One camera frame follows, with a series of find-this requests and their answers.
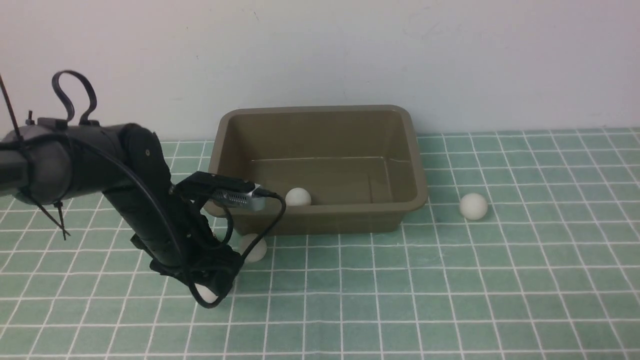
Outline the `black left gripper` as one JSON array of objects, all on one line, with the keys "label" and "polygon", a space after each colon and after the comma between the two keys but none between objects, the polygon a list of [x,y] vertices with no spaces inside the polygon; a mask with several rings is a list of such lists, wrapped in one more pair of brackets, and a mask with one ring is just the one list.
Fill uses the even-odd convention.
[{"label": "black left gripper", "polygon": [[131,243],[149,255],[151,271],[185,286],[190,276],[194,286],[226,296],[243,265],[240,253],[218,239],[204,215],[179,215],[172,223],[175,237],[156,215],[135,220]]}]

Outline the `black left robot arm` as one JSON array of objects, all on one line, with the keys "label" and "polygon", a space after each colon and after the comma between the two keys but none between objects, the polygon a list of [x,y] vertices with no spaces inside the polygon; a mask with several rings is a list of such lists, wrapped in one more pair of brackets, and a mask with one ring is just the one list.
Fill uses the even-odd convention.
[{"label": "black left robot arm", "polygon": [[213,233],[204,203],[218,190],[197,171],[174,184],[158,137],[140,125],[19,128],[1,141],[1,193],[39,208],[101,193],[133,230],[131,242],[150,269],[217,298],[243,265]]}]

